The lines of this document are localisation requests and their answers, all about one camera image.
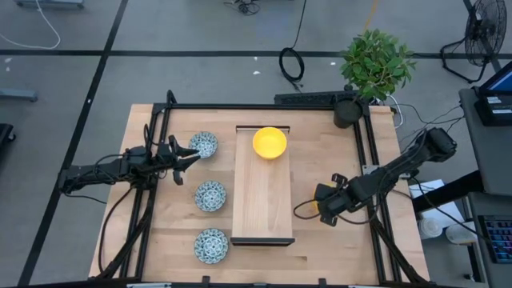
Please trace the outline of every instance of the monitor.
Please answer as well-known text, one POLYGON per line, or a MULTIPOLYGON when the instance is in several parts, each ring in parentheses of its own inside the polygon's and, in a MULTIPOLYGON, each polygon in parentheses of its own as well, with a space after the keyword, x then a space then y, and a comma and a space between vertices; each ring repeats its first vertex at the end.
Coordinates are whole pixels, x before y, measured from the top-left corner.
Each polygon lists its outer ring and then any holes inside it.
POLYGON ((512 93, 512 62, 481 86, 481 90, 512 93))

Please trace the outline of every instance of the fan grille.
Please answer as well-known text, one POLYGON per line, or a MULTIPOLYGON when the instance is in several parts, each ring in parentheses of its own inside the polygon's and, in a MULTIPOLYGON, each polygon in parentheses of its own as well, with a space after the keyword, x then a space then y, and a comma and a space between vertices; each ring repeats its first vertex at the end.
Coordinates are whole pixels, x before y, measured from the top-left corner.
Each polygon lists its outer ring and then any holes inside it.
POLYGON ((466 23, 466 56, 476 66, 483 66, 502 48, 506 32, 506 6, 503 0, 478 0, 466 23))

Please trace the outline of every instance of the electric fan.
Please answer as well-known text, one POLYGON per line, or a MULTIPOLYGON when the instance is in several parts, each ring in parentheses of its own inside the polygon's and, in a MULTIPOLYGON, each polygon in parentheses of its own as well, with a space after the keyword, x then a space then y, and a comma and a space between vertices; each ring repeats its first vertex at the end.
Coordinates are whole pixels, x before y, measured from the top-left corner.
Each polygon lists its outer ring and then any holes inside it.
POLYGON ((506 7, 503 0, 478 0, 471 8, 464 38, 441 48, 442 67, 465 79, 468 83, 480 81, 487 64, 502 48, 506 32, 506 7), (478 79, 472 80, 446 64, 445 49, 455 46, 453 53, 464 42, 468 61, 482 68, 478 79))

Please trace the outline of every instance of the patterned bowl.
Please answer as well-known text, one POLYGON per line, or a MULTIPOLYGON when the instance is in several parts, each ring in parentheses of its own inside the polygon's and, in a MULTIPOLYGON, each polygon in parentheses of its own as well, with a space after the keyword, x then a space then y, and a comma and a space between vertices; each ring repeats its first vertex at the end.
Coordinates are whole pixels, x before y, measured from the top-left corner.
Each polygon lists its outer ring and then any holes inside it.
POLYGON ((206 181, 195 191, 195 204, 205 212, 219 210, 226 202, 226 189, 216 181, 206 181))
POLYGON ((218 141, 215 135, 210 132, 199 132, 192 136, 189 148, 199 150, 201 158, 208 158, 217 150, 218 141))
POLYGON ((219 263, 227 254, 228 241, 219 229, 206 229, 195 239, 194 252, 199 261, 206 264, 219 263))

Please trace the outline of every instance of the green leaves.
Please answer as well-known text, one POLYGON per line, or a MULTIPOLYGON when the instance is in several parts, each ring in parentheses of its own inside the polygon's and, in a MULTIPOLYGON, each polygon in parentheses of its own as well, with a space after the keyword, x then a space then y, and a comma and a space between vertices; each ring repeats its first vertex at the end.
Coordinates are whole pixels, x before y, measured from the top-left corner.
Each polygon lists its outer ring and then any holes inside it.
POLYGON ((357 74, 360 74, 362 72, 362 68, 360 65, 355 65, 354 66, 354 73, 357 75, 357 74))
POLYGON ((395 69, 395 70, 393 71, 393 76, 402 76, 402 75, 403 75, 403 71, 404 71, 404 70, 403 70, 403 69, 400 69, 400 68, 395 69))
POLYGON ((391 59, 391 61, 389 61, 386 66, 390 69, 394 69, 394 68, 398 67, 398 65, 400 65, 401 63, 402 63, 402 59, 400 57, 395 57, 395 58, 391 59))
POLYGON ((362 98, 385 100, 387 95, 411 81, 412 62, 407 45, 398 45, 398 38, 380 30, 366 30, 354 38, 348 51, 343 52, 345 63, 340 67, 349 84, 359 88, 362 98))

